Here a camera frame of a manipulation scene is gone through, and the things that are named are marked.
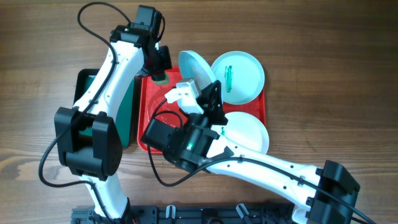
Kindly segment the green yellow sponge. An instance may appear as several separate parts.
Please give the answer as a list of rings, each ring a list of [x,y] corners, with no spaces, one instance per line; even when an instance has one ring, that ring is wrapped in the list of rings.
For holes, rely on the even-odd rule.
[[[155,85],[166,85],[169,83],[169,76],[167,72],[157,72],[151,76]]]

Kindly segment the pale green plate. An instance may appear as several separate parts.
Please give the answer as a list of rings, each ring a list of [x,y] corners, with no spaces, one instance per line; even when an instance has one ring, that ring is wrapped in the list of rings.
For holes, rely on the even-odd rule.
[[[246,52],[226,52],[213,62],[211,69],[221,82],[223,101],[232,105],[252,102],[265,84],[261,63]]]

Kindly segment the light blue plate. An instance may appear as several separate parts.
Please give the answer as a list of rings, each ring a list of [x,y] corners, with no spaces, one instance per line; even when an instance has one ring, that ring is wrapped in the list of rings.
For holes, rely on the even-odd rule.
[[[184,50],[178,54],[178,66],[182,78],[192,78],[201,90],[217,81],[208,62],[192,50]]]

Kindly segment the white plate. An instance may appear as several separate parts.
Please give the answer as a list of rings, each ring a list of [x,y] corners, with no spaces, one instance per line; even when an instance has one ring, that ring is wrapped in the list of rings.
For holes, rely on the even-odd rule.
[[[267,154],[269,149],[269,135],[264,124],[255,116],[234,111],[225,114],[227,125],[213,125],[211,129],[228,140],[250,150]]]

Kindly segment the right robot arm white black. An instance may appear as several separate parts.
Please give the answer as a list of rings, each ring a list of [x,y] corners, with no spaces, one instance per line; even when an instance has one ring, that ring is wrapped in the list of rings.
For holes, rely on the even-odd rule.
[[[270,190],[293,203],[295,223],[349,223],[358,214],[360,186],[343,165],[317,167],[268,155],[265,126],[248,113],[225,113],[219,81],[203,87],[178,82],[164,103],[178,104],[179,123],[160,120],[158,106],[141,140],[189,177],[207,171]]]

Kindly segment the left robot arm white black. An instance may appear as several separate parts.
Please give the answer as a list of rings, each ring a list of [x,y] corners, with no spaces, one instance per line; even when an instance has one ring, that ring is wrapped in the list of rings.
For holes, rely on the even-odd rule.
[[[88,89],[72,108],[55,113],[61,165],[87,186],[95,206],[87,211],[93,223],[132,223],[134,212],[116,173],[123,145],[116,127],[120,105],[136,77],[164,81],[172,63],[167,46],[159,46],[165,19],[154,7],[140,5],[134,21],[112,30],[107,57]]]

